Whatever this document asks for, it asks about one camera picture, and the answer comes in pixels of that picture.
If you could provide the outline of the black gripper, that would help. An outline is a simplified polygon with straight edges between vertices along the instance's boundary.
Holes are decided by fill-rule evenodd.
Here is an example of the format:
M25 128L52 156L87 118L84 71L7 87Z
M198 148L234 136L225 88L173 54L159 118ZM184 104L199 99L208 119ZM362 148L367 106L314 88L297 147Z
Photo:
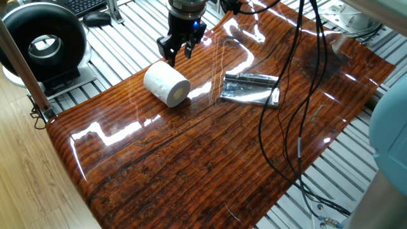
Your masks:
M158 50L162 57L171 67L175 66L176 55L179 51L179 36L185 35L184 55L187 59L191 58L195 45L201 42L207 25L198 19L183 19L169 13L169 31L167 36L159 37L156 40Z

